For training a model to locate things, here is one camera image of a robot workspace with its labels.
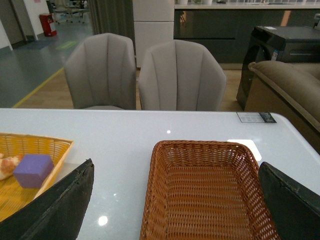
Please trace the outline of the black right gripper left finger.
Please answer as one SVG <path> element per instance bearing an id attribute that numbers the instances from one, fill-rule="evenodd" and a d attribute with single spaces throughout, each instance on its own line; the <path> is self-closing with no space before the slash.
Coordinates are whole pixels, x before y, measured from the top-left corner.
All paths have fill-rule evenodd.
<path id="1" fill-rule="evenodd" d="M 95 166 L 87 159 L 72 172 L 1 221 L 2 240 L 75 240 L 94 183 Z"/>

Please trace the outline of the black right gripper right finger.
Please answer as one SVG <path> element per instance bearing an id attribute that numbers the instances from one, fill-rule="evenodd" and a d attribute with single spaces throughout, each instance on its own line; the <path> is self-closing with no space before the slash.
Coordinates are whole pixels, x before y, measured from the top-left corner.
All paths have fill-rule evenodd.
<path id="1" fill-rule="evenodd" d="M 268 162 L 258 170 L 259 183 L 282 240 L 320 238 L 320 196 Z"/>

